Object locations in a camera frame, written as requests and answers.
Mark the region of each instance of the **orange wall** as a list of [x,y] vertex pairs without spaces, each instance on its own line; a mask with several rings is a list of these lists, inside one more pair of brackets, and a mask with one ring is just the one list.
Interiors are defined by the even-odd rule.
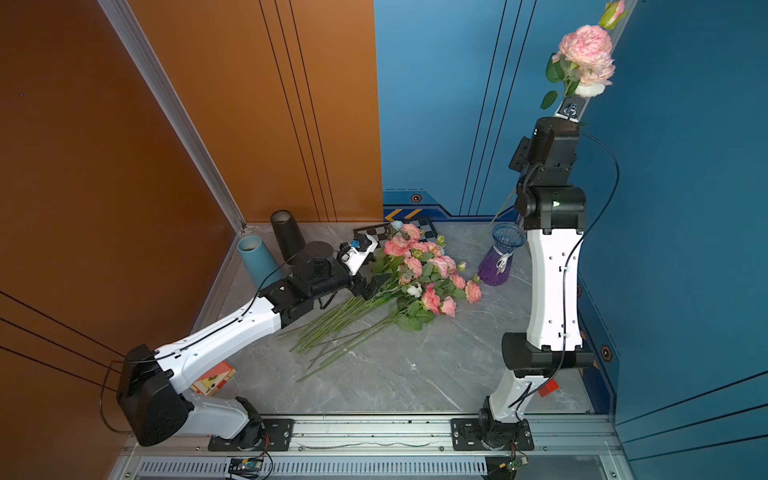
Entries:
[[373,0],[129,3],[247,221],[381,220]]
[[[123,353],[185,335],[233,231],[98,3],[6,1],[0,31],[0,290]],[[3,296],[0,317],[116,358]],[[0,345],[105,372],[7,323]],[[0,364],[0,476],[104,478],[124,435],[101,424],[99,388],[2,350]]]

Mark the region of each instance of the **marble floor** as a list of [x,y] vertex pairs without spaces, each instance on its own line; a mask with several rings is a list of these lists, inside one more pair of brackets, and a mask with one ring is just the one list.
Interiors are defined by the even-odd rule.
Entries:
[[[352,228],[366,224],[303,223],[300,227],[307,241],[323,240],[337,247],[351,238]],[[271,226],[249,228],[280,261]],[[446,253],[457,262],[467,262],[465,276],[474,273],[492,244],[487,233],[472,248],[485,224],[444,222],[435,228],[446,238]],[[481,285],[480,303],[460,302],[455,319],[440,316],[421,332],[390,327],[303,382],[296,379],[306,373],[311,356],[289,353],[290,339],[259,339],[227,360],[237,374],[219,396],[246,397],[261,413],[477,412],[505,370],[502,335],[524,332],[531,314],[531,259],[525,248],[515,253],[511,268],[504,285]],[[220,317],[245,304],[254,290],[241,264]],[[339,292],[332,305],[350,296],[346,290]],[[292,326],[304,325],[319,313],[316,306]],[[386,314],[384,307],[360,322],[369,325]],[[555,378],[560,389],[546,397],[534,395],[529,412],[591,412],[577,370],[564,370]]]

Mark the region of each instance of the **blue cylindrical cup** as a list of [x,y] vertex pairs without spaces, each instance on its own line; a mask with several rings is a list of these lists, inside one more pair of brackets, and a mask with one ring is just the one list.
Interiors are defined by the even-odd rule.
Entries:
[[240,252],[245,269],[248,270],[248,275],[257,289],[280,280],[282,275],[277,269],[275,257],[272,256],[270,249],[266,248],[261,238],[256,235],[243,238],[237,243],[237,251]]

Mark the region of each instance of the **flower bouquet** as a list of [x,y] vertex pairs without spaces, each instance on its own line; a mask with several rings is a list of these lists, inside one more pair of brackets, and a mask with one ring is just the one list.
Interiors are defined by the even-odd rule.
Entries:
[[[389,278],[373,298],[353,297],[305,326],[280,335],[283,339],[298,337],[292,352],[304,354],[318,350],[308,368],[310,372],[299,382],[328,368],[392,325],[407,332],[421,330],[436,316],[455,317],[456,300],[469,303],[480,300],[480,279],[475,275],[472,280],[466,280],[460,274],[466,269],[466,262],[457,265],[445,255],[442,235],[437,237],[437,243],[422,242],[422,231],[417,226],[400,221],[392,222],[387,234],[384,252],[379,252],[372,272],[389,275]],[[392,309],[386,318],[364,329],[344,333],[357,320],[387,303],[392,303]]]

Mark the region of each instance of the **flower bud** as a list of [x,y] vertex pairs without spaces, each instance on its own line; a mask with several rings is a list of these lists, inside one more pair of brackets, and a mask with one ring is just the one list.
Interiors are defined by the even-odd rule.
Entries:
[[624,0],[605,4],[605,13],[600,17],[600,26],[606,30],[613,30],[619,21],[627,16],[624,11]]

